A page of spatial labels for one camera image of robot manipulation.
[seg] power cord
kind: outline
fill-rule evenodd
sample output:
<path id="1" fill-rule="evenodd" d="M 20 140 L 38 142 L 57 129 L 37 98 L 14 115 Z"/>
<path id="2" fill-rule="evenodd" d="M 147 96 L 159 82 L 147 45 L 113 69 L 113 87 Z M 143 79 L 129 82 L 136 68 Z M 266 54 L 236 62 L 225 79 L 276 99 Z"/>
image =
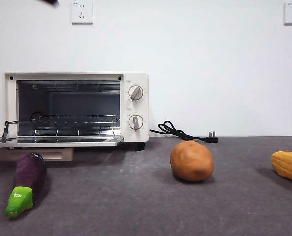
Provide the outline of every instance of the power cord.
<path id="1" fill-rule="evenodd" d="M 193 140 L 193 139 L 199 139 L 208 143 L 217 143 L 218 142 L 218 137 L 216 137 L 216 132 L 214 131 L 213 133 L 209 132 L 208 137 L 195 137 L 195 136 L 191 136 L 188 135 L 186 133 L 184 133 L 182 130 L 177 130 L 174 125 L 172 124 L 172 122 L 170 121 L 166 121 L 163 124 L 158 124 L 158 128 L 160 130 L 162 130 L 163 132 L 160 131 L 156 131 L 151 129 L 151 132 L 157 133 L 157 134 L 172 134 L 175 135 L 183 140 Z"/>

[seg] oven knob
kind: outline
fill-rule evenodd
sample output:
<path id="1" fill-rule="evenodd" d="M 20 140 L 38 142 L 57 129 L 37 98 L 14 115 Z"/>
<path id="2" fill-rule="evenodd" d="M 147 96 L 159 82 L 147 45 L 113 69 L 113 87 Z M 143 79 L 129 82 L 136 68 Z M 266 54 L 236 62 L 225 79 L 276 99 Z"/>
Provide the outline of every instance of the oven knob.
<path id="1" fill-rule="evenodd" d="M 143 125 L 144 121 L 141 116 L 133 115 L 130 117 L 128 124 L 134 130 L 140 129 Z"/>
<path id="2" fill-rule="evenodd" d="M 140 86 L 134 85 L 134 86 L 131 86 L 131 88 L 128 90 L 128 95 L 130 96 L 132 100 L 136 101 L 142 98 L 143 90 Z"/>

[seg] oven control panel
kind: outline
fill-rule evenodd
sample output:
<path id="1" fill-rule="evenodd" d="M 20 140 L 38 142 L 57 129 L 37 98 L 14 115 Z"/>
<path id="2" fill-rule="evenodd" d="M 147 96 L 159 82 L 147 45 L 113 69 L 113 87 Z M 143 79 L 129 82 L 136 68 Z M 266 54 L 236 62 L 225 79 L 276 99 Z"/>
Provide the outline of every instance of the oven control panel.
<path id="1" fill-rule="evenodd" d="M 123 75 L 124 142 L 146 142 L 149 139 L 148 84 L 146 73 Z"/>

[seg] toy vegetable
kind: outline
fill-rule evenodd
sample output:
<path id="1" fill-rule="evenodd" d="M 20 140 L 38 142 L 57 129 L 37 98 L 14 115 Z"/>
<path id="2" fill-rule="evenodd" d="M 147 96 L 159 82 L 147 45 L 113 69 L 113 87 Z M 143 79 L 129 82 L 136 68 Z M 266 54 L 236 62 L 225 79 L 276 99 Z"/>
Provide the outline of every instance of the toy vegetable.
<path id="1" fill-rule="evenodd" d="M 195 182 L 208 178 L 214 170 L 213 158 L 202 144 L 184 141 L 176 145 L 170 156 L 175 175 L 183 180 Z"/>
<path id="2" fill-rule="evenodd" d="M 271 162 L 280 176 L 292 180 L 292 152 L 278 151 L 272 155 Z"/>
<path id="3" fill-rule="evenodd" d="M 41 155 L 28 153 L 16 162 L 14 188 L 8 199 L 6 215 L 19 216 L 33 207 L 33 201 L 40 193 L 46 176 L 46 165 Z"/>

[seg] eggplant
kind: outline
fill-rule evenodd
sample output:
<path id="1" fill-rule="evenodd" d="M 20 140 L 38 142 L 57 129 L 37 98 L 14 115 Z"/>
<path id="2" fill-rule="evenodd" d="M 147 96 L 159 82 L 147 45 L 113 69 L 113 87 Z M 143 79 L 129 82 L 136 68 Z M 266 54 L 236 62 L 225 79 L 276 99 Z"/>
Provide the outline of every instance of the eggplant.
<path id="1" fill-rule="evenodd" d="M 13 190 L 5 211 L 9 218 L 15 218 L 33 207 L 33 202 L 44 185 L 46 173 L 45 161 L 41 155 L 28 153 L 18 158 Z"/>

